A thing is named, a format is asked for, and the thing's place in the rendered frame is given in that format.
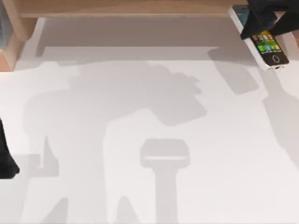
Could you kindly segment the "grey blue panel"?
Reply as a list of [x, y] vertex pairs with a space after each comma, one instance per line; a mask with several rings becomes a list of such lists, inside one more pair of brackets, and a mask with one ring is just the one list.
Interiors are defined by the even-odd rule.
[[5, 49], [8, 46], [12, 33], [12, 24], [4, 4], [0, 0], [0, 49]]

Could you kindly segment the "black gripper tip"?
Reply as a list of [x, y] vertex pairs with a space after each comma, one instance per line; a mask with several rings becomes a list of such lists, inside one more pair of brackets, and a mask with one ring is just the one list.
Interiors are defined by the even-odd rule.
[[0, 180], [13, 179], [20, 168], [9, 152], [2, 120], [0, 119]]

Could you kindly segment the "wooden shelf unit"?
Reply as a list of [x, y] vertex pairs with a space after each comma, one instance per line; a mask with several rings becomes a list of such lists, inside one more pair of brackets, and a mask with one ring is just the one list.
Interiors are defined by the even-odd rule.
[[223, 17], [235, 4], [246, 0], [0, 0], [13, 28], [8, 46], [0, 49], [0, 72], [14, 69], [39, 18]]

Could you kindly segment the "white smartphone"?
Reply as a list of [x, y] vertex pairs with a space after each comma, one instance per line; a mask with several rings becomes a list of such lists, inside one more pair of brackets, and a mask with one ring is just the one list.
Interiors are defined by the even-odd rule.
[[[246, 25], [251, 24], [251, 14], [247, 5], [232, 5], [228, 14], [239, 33]], [[281, 69], [289, 64], [285, 52], [270, 31], [260, 31], [243, 41], [262, 70]]]

